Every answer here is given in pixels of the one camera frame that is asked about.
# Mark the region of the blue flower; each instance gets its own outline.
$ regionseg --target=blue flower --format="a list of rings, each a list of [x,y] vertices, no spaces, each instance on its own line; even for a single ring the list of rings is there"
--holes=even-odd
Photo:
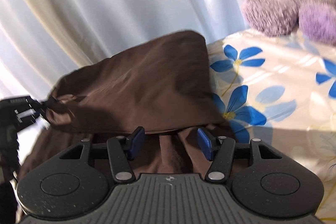
[[[290,42],[286,44],[286,47],[296,48],[298,50],[306,50],[314,55],[320,55],[318,49],[310,43],[310,41],[305,36],[290,35],[289,36]]]
[[[265,62],[264,58],[247,59],[261,53],[262,51],[263,50],[259,47],[245,48],[240,52],[238,57],[238,51],[234,47],[226,45],[224,48],[224,54],[228,59],[217,61],[210,65],[210,67],[216,72],[228,71],[232,69],[234,65],[245,67],[260,67]]]
[[[323,59],[323,62],[327,74],[318,72],[316,74],[316,82],[321,85],[330,79],[333,80],[334,82],[329,90],[329,96],[336,99],[336,64],[328,59]]]
[[[255,99],[255,108],[267,118],[267,123],[263,127],[254,127],[253,135],[262,139],[268,144],[272,144],[273,129],[271,121],[281,122],[295,111],[296,100],[275,104],[285,92],[285,87],[281,85],[270,86],[262,90]]]
[[[246,128],[238,121],[243,121],[253,126],[263,126],[266,123],[266,117],[251,106],[243,106],[247,100],[248,86],[243,85],[236,88],[229,99],[227,107],[221,98],[213,93],[213,100],[223,117],[228,120],[232,131],[238,142],[248,143],[250,134]]]

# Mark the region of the teddy bear paw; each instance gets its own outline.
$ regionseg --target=teddy bear paw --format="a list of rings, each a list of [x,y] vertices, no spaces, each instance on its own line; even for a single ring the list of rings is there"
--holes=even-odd
[[[245,0],[241,9],[250,26],[269,37],[289,34],[297,24],[291,0]]]
[[[299,26],[310,39],[336,45],[336,10],[332,6],[318,3],[303,6]]]

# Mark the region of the bedsheet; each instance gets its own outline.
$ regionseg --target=bedsheet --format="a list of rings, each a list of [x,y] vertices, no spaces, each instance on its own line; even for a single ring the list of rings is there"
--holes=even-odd
[[[208,45],[213,100],[240,142],[261,138],[317,174],[336,223],[336,49],[299,30],[249,29]]]

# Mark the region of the brown fabric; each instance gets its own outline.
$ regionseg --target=brown fabric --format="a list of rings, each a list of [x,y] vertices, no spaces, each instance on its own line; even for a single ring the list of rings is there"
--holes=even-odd
[[[42,131],[19,178],[82,138],[105,142],[138,126],[148,135],[131,163],[135,173],[204,174],[209,162],[198,148],[196,126],[208,125],[216,133],[210,124],[224,123],[211,99],[205,40],[192,31],[81,68],[63,77],[51,96],[60,100],[47,113],[51,127]],[[95,167],[108,175],[106,161]]]

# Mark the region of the ribbed grip surface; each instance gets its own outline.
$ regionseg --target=ribbed grip surface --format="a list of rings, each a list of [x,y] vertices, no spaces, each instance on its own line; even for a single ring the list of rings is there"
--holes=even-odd
[[[197,174],[143,174],[129,185],[118,185],[97,210],[58,224],[317,224],[314,216],[297,220],[269,220],[244,210],[222,185]],[[53,221],[26,217],[22,224]]]

